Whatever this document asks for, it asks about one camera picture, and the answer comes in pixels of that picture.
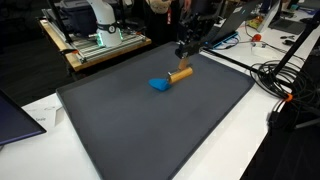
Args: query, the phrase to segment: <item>desk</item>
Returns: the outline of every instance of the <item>desk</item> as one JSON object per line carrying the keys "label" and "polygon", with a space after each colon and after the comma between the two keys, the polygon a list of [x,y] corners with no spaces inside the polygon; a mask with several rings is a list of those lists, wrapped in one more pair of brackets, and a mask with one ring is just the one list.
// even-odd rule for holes
{"label": "desk", "polygon": [[[263,36],[271,34],[269,31],[273,30],[266,31]],[[306,58],[319,35],[320,28],[310,35],[305,42],[308,46],[304,47],[304,50],[299,50],[297,55]],[[281,42],[278,37],[272,36],[266,40],[269,43]],[[250,51],[245,54],[243,50],[248,47],[250,46],[239,45],[224,53],[230,57],[239,56],[238,59],[248,65],[265,60],[258,59]],[[238,71],[248,73],[245,69],[225,60],[202,54]],[[277,98],[268,95],[255,85],[208,136],[174,179],[239,179],[268,132],[266,120],[276,102]],[[51,105],[61,105],[55,94],[24,108]],[[0,162],[0,174],[3,180],[99,179],[63,110],[61,116],[58,116],[56,127],[47,134],[6,145],[0,152]]]}
{"label": "desk", "polygon": [[[58,33],[49,25],[47,20],[40,20],[39,24],[40,24],[40,27],[43,30],[43,32],[48,34],[48,37],[50,37],[50,39],[52,39],[53,43],[58,47],[59,51],[63,50],[63,49],[69,49],[67,44],[60,38]],[[136,44],[134,46],[126,47],[126,48],[121,49],[119,51],[114,51],[114,52],[108,54],[107,56],[100,57],[99,59],[96,59],[93,61],[87,61],[85,63],[81,63],[80,60],[75,55],[73,55],[71,53],[66,55],[66,60],[67,60],[68,64],[71,66],[71,68],[77,72],[82,69],[96,65],[98,63],[110,60],[110,59],[115,58],[117,56],[120,56],[122,54],[125,54],[128,52],[134,51],[136,49],[142,48],[142,47],[147,46],[149,44],[151,44],[151,39],[146,38],[146,40],[144,42],[141,42],[141,43]]]}

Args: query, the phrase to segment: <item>blue foam block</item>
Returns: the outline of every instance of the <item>blue foam block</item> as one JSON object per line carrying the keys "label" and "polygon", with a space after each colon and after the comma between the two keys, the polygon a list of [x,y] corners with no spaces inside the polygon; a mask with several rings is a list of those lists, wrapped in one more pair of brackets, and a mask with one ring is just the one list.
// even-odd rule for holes
{"label": "blue foam block", "polygon": [[167,79],[150,79],[149,84],[159,91],[165,91],[171,87]]}

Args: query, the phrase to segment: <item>white table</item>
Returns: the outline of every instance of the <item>white table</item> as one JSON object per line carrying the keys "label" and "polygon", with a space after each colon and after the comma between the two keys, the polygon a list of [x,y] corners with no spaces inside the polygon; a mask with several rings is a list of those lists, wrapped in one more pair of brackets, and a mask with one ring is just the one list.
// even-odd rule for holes
{"label": "white table", "polygon": [[[244,35],[244,28],[240,28],[239,31],[242,40],[249,38]],[[252,35],[255,34],[250,28],[248,31]],[[274,31],[264,32],[263,40],[288,50],[289,47],[281,45],[283,40],[279,39],[280,36],[288,34],[277,32],[275,35]],[[310,35],[304,43],[304,48],[300,48],[296,54],[307,58],[319,35],[320,28]],[[223,53],[248,65],[268,60],[252,55],[250,44],[239,44]],[[245,69],[225,60],[206,56],[248,74]],[[302,65],[300,60],[292,61]],[[239,179],[268,131],[266,120],[276,102],[278,99],[254,85],[197,149],[174,179]],[[24,108],[53,105],[61,105],[55,94]],[[48,133],[4,147],[0,152],[1,180],[99,179],[63,109],[58,113],[56,121],[55,128],[50,129]]]}

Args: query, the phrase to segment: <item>wooden table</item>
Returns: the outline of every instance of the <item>wooden table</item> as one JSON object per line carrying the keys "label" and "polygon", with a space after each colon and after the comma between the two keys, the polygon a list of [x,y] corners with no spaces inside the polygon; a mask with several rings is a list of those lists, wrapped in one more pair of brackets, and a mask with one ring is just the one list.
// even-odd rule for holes
{"label": "wooden table", "polygon": [[[40,20],[39,25],[40,25],[41,29],[43,30],[43,32],[45,34],[47,34],[48,37],[50,37],[50,39],[55,43],[55,45],[58,47],[59,51],[63,50],[63,49],[69,49],[67,44],[60,38],[58,33],[49,25],[47,20]],[[137,50],[137,49],[142,48],[144,46],[147,46],[149,44],[151,44],[151,39],[146,38],[146,40],[144,42],[141,42],[139,44],[127,47],[127,48],[122,49],[120,51],[116,51],[114,53],[108,54],[108,55],[103,56],[103,57],[96,59],[94,61],[87,61],[85,63],[81,63],[80,60],[72,53],[66,54],[65,59],[67,60],[68,64],[70,65],[71,69],[75,72],[78,72],[82,69],[85,69],[85,68],[91,67],[93,65],[99,64],[101,62],[110,60],[110,59],[115,58],[117,56],[126,54],[128,52]]]}

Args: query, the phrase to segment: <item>person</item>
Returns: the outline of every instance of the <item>person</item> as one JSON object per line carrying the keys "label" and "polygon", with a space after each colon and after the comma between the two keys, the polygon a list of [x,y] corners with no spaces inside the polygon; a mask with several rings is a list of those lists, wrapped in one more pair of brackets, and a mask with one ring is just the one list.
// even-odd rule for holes
{"label": "person", "polygon": [[191,0],[143,0],[146,36],[156,46],[177,41],[177,25],[181,10],[188,11]]}

